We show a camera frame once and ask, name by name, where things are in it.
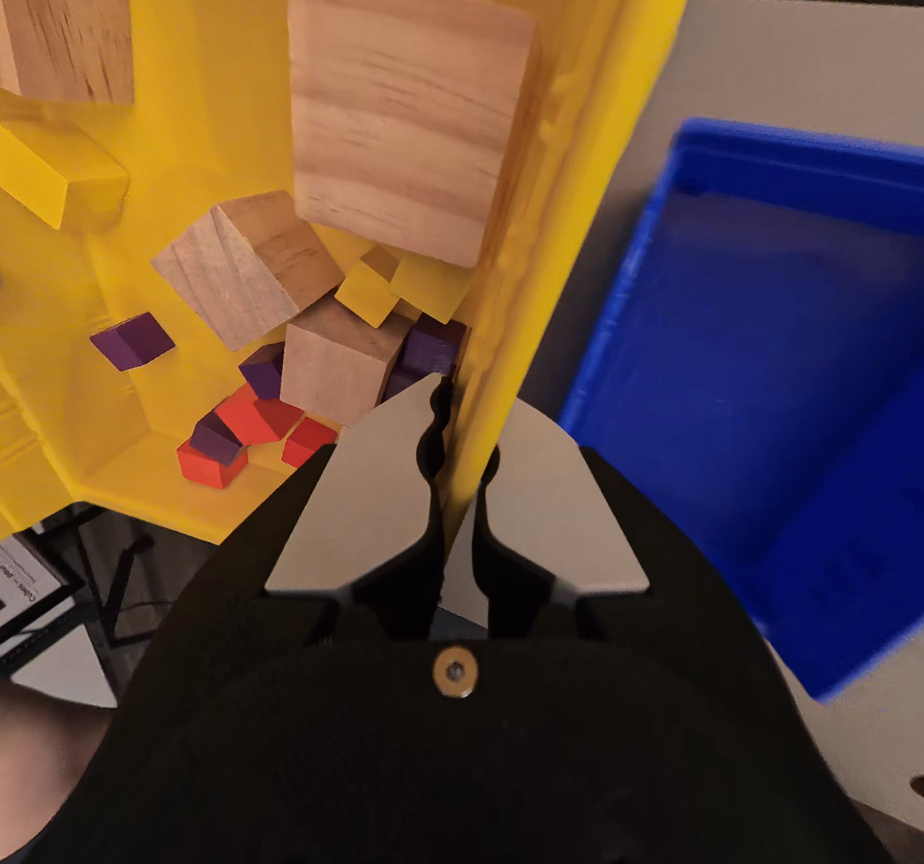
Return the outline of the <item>black framed paper sign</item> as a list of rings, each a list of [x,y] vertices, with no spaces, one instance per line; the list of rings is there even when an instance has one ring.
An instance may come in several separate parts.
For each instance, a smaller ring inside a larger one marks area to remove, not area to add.
[[[87,583],[43,534],[1,542],[1,677],[11,680],[93,615]]]

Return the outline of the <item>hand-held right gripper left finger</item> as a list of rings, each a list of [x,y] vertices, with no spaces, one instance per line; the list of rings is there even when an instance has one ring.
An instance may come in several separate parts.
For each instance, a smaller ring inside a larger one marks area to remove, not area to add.
[[[433,373],[334,447],[265,585],[269,595],[367,608],[390,639],[427,639],[445,578],[436,478],[453,382]]]

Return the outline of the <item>yellow plastic box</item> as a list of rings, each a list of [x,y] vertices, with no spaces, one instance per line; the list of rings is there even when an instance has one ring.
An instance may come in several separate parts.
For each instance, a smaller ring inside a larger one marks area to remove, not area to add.
[[[468,275],[456,529],[688,0],[2,0],[2,536],[98,504],[220,542],[291,472],[225,490],[178,449],[276,324],[221,232],[293,202],[348,271],[380,244]]]

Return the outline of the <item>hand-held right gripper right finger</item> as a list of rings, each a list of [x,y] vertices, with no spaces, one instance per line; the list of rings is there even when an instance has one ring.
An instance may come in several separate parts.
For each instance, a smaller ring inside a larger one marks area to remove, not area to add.
[[[636,557],[578,444],[516,400],[482,477],[471,566],[491,639],[524,638],[546,607],[648,594]]]

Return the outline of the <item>black metal stand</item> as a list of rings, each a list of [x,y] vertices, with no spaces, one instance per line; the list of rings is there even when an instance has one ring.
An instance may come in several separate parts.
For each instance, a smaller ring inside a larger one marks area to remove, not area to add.
[[[103,672],[126,682],[177,595],[153,526],[87,502],[67,506],[30,534],[80,582],[72,599]]]

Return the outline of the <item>blue plastic box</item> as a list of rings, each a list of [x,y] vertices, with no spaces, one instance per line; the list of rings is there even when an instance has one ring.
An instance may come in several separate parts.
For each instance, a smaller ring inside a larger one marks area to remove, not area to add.
[[[559,416],[827,700],[922,627],[921,147],[673,137]]]

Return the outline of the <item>person's leg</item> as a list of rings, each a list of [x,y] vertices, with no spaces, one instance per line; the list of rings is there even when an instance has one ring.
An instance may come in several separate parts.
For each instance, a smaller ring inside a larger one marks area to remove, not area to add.
[[[70,796],[114,710],[1,683],[1,859],[17,862]]]

